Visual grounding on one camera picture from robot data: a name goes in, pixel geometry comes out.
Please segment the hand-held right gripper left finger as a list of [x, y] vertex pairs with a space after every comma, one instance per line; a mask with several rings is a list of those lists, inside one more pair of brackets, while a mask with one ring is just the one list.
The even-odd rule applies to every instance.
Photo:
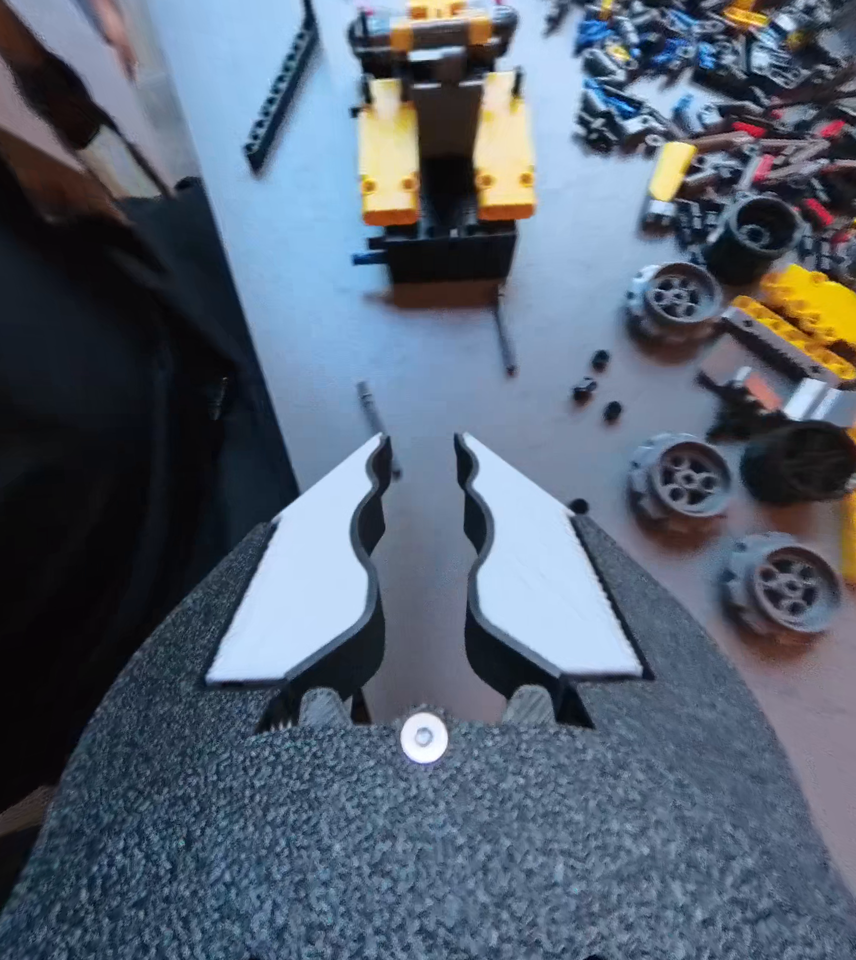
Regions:
[[291, 688], [371, 623], [392, 453], [374, 434], [274, 518], [208, 687]]

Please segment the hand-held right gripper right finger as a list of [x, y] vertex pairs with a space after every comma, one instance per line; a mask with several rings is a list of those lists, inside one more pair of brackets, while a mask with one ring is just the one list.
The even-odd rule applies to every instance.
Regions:
[[468, 610], [483, 641], [552, 681], [641, 679], [644, 665], [575, 527], [575, 514], [472, 434], [456, 434]]

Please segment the yellow toy brick vehicle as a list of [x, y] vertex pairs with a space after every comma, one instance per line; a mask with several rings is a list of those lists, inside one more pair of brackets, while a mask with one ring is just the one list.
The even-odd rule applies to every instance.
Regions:
[[391, 282], [506, 282], [518, 223], [537, 210], [524, 71], [502, 68], [519, 26], [503, 2], [361, 8], [347, 39], [362, 222], [356, 265]]

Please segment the long black holed beam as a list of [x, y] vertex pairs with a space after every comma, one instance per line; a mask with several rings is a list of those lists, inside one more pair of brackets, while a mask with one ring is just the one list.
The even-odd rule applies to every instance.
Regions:
[[262, 174], [273, 150], [281, 125], [289, 114], [302, 79], [311, 66], [320, 44], [314, 3], [301, 2], [301, 21], [275, 77], [266, 92], [242, 145], [249, 172]]

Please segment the grey desk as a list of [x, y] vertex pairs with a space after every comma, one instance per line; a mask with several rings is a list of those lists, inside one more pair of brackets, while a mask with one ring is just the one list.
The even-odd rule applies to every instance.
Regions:
[[[730, 543], [751, 532], [793, 533], [838, 563], [839, 513], [765, 508], [738, 488], [714, 536], [689, 550], [637, 522], [628, 457], [662, 431], [703, 435], [716, 398], [696, 383], [698, 361], [664, 364], [624, 324], [637, 270], [677, 254], [637, 234], [652, 163], [582, 151], [571, 135], [581, 78], [572, 24], [544, 37], [545, 4], [513, 6], [520, 26], [506, 65], [526, 75], [537, 210], [519, 227], [506, 283], [518, 362], [508, 378], [484, 293], [394, 292], [382, 270], [351, 262], [366, 237], [350, 118], [358, 69], [345, 36], [356, 3], [316, 2], [322, 54], [257, 178], [241, 144], [300, 3], [149, 4], [298, 485], [312, 486], [371, 435], [360, 380], [394, 441], [402, 478], [386, 495], [376, 553], [386, 654], [365, 698], [376, 721], [429, 704], [490, 722], [504, 707], [464, 649], [474, 551], [453, 436], [468, 431], [559, 500], [584, 498], [590, 517], [710, 631], [775, 728], [856, 895], [856, 590], [807, 647], [743, 639], [717, 593]], [[598, 350], [610, 353], [604, 371], [590, 365]], [[585, 377], [598, 389], [577, 404], [571, 388]], [[623, 411], [606, 423], [612, 401]]]

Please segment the yellow and grey brick assembly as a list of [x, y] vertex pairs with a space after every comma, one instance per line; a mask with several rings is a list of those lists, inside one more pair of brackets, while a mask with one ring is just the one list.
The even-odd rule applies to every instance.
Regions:
[[[761, 279], [760, 298], [739, 295], [722, 312], [726, 333], [799, 376], [810, 413], [826, 420], [832, 406], [854, 401], [842, 430], [856, 449], [856, 293], [818, 271], [790, 265]], [[856, 585], [856, 483], [842, 498], [842, 575]]]

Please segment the yellow curved panel piece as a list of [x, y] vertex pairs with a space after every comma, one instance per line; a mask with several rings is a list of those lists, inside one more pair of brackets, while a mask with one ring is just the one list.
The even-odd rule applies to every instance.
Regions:
[[662, 145], [648, 184], [648, 197], [656, 203], [671, 203], [679, 195], [698, 148], [687, 141]]

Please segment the pile of small brick parts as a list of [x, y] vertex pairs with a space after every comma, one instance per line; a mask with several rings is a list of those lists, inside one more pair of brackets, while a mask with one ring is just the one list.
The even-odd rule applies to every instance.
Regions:
[[544, 33], [579, 12], [575, 135], [598, 153], [695, 153], [642, 228], [690, 258], [735, 201], [773, 195], [803, 258], [856, 234], [856, 2], [550, 2]]

